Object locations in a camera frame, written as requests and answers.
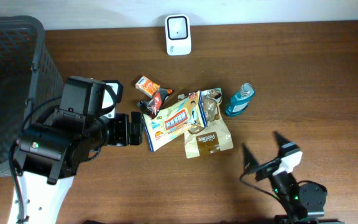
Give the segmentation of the blue mouthwash bottle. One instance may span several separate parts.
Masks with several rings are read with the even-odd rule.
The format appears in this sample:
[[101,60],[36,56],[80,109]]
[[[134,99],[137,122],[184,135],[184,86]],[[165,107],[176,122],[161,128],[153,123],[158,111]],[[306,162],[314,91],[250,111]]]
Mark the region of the blue mouthwash bottle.
[[229,104],[225,106],[225,114],[227,116],[237,116],[243,113],[254,95],[255,91],[252,85],[250,83],[243,84],[240,90],[231,97]]

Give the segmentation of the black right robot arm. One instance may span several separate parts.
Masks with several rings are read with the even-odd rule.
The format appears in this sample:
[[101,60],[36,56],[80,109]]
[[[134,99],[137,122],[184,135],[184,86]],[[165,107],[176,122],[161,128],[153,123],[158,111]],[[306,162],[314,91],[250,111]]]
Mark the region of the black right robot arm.
[[[244,172],[239,181],[259,192],[274,198],[286,214],[276,215],[274,223],[341,223],[340,220],[324,219],[324,206],[328,196],[327,188],[311,180],[297,181],[292,172],[301,162],[303,152],[293,141],[278,132],[273,133],[278,146],[278,154],[271,161],[259,164],[249,148],[243,144]],[[255,175],[256,181],[269,180],[271,192],[263,190],[244,180],[247,175]]]

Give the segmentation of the yellow wet wipes pack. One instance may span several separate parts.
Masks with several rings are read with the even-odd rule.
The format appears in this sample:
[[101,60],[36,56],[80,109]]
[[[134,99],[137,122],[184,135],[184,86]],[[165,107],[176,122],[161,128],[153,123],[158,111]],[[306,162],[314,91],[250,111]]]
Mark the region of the yellow wet wipes pack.
[[202,91],[189,93],[174,105],[160,110],[155,118],[143,114],[145,134],[151,152],[155,152],[191,128],[208,126],[202,105]]

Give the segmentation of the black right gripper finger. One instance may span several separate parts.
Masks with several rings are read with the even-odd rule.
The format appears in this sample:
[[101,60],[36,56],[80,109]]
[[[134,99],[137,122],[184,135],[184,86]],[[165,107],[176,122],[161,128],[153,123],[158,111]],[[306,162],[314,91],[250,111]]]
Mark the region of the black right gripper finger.
[[255,170],[259,167],[259,163],[244,143],[242,144],[242,150],[244,155],[244,173],[254,173]]
[[279,148],[286,148],[288,147],[288,144],[291,143],[291,141],[282,136],[278,131],[274,131],[273,135]]

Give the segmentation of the brown mushroom snack bag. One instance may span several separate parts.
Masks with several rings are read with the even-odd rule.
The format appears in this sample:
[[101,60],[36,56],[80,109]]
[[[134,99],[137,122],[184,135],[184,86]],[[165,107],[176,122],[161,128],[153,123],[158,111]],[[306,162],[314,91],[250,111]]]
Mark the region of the brown mushroom snack bag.
[[231,133],[220,111],[223,96],[221,88],[203,90],[201,95],[201,104],[207,127],[197,126],[190,128],[184,134],[187,159],[225,151],[234,147]]

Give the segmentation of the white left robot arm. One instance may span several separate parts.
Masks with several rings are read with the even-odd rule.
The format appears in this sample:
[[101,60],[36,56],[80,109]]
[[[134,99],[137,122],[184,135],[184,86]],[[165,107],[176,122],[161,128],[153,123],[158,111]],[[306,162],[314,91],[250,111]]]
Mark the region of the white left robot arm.
[[84,131],[35,123],[11,147],[14,181],[9,223],[55,223],[81,163],[104,146],[142,143],[139,112],[95,119]]

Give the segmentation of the red black snack packet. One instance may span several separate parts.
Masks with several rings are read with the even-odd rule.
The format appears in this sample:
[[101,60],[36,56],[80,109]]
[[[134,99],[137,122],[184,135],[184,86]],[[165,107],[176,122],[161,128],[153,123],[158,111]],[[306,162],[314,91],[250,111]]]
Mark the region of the red black snack packet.
[[140,101],[137,106],[151,118],[155,118],[162,109],[164,102],[172,95],[174,90],[160,88],[149,101]]

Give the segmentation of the orange small tissue box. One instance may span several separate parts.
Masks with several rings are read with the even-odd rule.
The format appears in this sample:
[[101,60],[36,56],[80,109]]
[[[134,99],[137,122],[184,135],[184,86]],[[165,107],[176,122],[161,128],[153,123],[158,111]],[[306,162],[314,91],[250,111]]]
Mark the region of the orange small tissue box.
[[135,88],[151,98],[160,89],[160,85],[143,75],[135,84]]

